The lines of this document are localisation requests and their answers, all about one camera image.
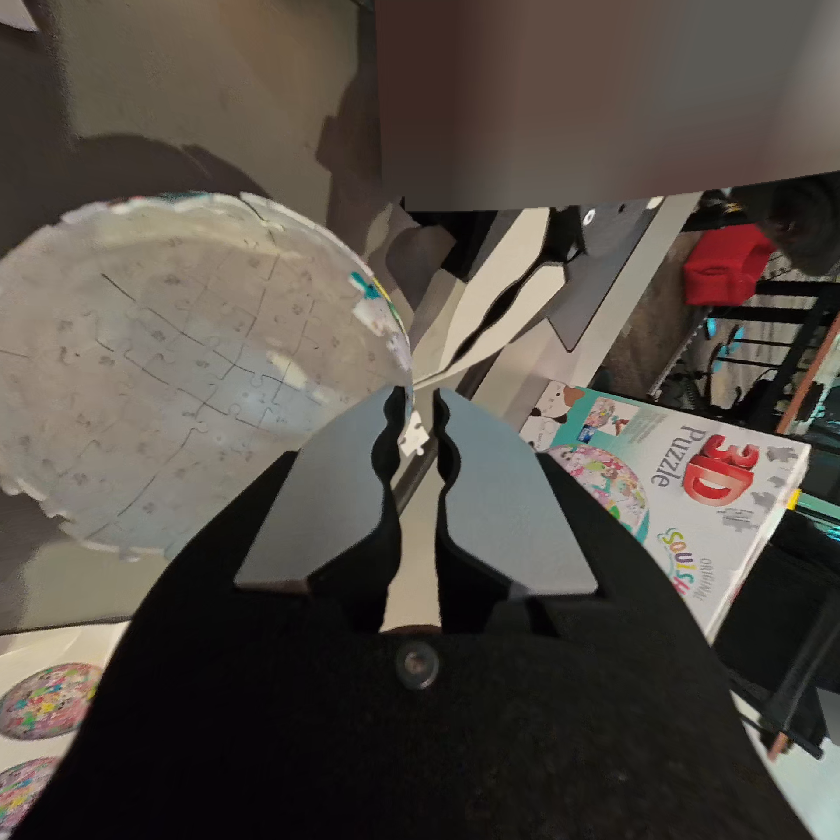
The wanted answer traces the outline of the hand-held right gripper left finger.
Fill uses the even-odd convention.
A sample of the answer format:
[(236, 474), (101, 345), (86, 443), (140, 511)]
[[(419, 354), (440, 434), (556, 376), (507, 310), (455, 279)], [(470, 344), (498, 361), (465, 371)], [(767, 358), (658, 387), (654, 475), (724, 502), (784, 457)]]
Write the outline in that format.
[(402, 560), (392, 478), (406, 388), (387, 385), (295, 457), (234, 578), (273, 634), (378, 634)]

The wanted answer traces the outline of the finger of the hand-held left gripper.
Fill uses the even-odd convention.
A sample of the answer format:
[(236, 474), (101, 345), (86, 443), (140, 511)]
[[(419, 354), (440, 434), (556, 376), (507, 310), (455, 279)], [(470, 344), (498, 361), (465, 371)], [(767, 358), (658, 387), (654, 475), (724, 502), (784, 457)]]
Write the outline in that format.
[(549, 207), (503, 212), (501, 223), (491, 226), (490, 246), (466, 281), (445, 269), (436, 271), (410, 328), (414, 379), (446, 371), (491, 306), (525, 277), (542, 250), (550, 213)]
[(498, 354), (532, 326), (565, 284), (565, 265), (544, 262), (505, 290), (479, 279), (457, 287), (413, 351), (415, 388), (461, 375)]

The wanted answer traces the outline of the teal puzzle box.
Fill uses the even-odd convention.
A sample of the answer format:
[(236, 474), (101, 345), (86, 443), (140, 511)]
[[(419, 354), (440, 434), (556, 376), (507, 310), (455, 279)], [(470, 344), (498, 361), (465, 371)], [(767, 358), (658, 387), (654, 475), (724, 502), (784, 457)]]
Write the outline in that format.
[(807, 472), (807, 443), (547, 384), (520, 424), (632, 533), (713, 642)]

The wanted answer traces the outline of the folded puzzle instruction leaflet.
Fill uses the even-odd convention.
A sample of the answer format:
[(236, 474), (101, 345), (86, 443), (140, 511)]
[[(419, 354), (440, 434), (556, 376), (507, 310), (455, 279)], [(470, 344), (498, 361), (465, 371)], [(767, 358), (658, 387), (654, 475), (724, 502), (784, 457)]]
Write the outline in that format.
[(10, 838), (87, 716), (129, 622), (2, 636), (1, 827)]

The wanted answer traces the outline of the black metal cart frame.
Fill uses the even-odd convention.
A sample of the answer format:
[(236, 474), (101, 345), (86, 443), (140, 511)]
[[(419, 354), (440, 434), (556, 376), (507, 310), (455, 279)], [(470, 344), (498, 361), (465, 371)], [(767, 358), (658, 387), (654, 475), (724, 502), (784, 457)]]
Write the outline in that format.
[[(838, 278), (793, 279), (794, 269), (762, 277), (759, 298), (781, 305), (709, 308), (708, 320), (761, 324), (791, 339), (739, 338), (729, 346), (785, 350), (780, 363), (725, 356), (718, 342), (704, 371), (681, 357), (653, 391), (656, 403), (685, 408), (754, 431), (783, 432), (784, 455), (816, 430), (816, 410), (838, 371)], [(819, 691), (838, 693), (838, 541), (818, 528), (838, 527), (838, 514), (813, 519), (804, 493), (779, 523), (740, 586), (713, 649), (735, 695), (759, 713), (757, 729), (768, 757), (796, 746), (823, 758), (828, 725)]]

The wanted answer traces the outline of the white puzzle piece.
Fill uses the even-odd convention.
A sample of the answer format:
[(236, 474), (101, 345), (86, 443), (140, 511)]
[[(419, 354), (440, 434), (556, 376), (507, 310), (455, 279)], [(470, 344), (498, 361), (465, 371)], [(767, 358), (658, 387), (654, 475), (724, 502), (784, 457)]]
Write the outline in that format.
[(430, 434), (425, 428), (420, 413), (413, 410), (397, 442), (401, 455), (406, 459), (421, 457), (425, 454), (430, 441)]

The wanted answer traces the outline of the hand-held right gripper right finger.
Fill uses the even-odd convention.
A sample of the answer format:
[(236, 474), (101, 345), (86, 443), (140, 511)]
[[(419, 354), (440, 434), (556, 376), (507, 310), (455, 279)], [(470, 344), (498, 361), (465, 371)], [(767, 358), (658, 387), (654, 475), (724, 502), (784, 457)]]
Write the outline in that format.
[(498, 606), (586, 597), (598, 582), (538, 457), (503, 421), (434, 394), (434, 561), (443, 634), (479, 634)]

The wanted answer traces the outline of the colourful puzzle ball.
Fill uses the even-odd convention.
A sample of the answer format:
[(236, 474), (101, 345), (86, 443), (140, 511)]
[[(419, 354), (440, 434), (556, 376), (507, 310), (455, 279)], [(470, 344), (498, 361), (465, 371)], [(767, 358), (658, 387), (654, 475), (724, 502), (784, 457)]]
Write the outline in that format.
[(2, 490), (94, 550), (173, 559), (383, 387), (406, 425), (412, 378), (371, 269), (260, 196), (88, 204), (2, 258)]

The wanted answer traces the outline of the red bag on floor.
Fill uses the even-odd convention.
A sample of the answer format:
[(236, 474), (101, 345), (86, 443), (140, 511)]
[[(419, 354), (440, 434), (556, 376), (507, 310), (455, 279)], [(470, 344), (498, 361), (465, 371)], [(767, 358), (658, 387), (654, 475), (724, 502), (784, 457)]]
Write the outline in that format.
[(774, 245), (755, 224), (705, 232), (683, 265), (685, 304), (743, 304), (755, 293), (774, 251)]

